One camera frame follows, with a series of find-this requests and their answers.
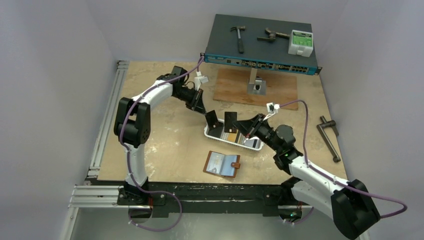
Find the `white plastic basket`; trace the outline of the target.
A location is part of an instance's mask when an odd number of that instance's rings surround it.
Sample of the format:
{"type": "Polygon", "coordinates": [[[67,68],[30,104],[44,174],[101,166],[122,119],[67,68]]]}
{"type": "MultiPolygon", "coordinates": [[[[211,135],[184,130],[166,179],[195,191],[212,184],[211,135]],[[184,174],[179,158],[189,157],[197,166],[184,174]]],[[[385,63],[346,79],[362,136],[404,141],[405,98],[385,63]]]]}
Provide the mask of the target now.
{"type": "Polygon", "coordinates": [[[213,140],[217,140],[217,141],[221,141],[230,145],[234,145],[234,146],[238,146],[238,147],[242,147],[245,149],[249,149],[252,151],[260,151],[263,146],[264,143],[259,140],[258,138],[252,138],[252,139],[247,139],[245,136],[243,136],[240,133],[240,142],[239,143],[233,143],[227,140],[229,133],[225,133],[224,132],[224,120],[219,118],[218,119],[220,122],[220,126],[217,127],[214,130],[209,130],[208,125],[206,123],[205,127],[204,127],[204,135],[207,138],[213,139],[213,140]]]}

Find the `brown leather card holder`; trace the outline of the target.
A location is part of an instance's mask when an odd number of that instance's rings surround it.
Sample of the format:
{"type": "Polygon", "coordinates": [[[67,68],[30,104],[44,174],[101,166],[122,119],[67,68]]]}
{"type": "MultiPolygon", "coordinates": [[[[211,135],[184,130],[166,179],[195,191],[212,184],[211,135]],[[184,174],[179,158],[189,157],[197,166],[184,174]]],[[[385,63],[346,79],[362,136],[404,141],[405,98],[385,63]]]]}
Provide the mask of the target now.
{"type": "Polygon", "coordinates": [[[235,178],[241,167],[240,155],[209,151],[203,172],[222,178],[235,178]]]}

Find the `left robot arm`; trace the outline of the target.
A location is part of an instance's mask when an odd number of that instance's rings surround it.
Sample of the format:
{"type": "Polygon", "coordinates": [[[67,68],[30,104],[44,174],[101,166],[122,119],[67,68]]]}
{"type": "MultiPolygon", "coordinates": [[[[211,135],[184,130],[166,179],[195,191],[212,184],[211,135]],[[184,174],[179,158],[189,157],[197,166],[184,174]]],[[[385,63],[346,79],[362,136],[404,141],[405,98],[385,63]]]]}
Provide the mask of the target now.
{"type": "Polygon", "coordinates": [[[187,86],[190,71],[174,66],[171,73],[160,75],[144,92],[132,98],[122,97],[117,106],[113,132],[126,154],[127,177],[123,189],[138,205],[149,199],[146,186],[145,144],[151,134],[151,111],[161,102],[174,97],[187,109],[206,115],[203,90],[187,86]]]}

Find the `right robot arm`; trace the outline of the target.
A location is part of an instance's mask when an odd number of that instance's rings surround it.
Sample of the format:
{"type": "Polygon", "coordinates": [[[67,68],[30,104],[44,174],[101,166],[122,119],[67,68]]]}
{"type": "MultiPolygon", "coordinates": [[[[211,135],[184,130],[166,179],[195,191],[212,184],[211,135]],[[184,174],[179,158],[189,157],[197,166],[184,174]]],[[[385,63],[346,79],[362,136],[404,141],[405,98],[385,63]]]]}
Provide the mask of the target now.
{"type": "Polygon", "coordinates": [[[290,184],[280,196],[288,204],[304,202],[332,219],[339,232],[350,240],[358,238],[381,220],[377,207],[365,184],[348,181],[330,174],[295,148],[296,138],[291,126],[273,128],[265,115],[259,113],[232,125],[245,137],[256,137],[270,147],[276,166],[291,175],[290,184]]]}

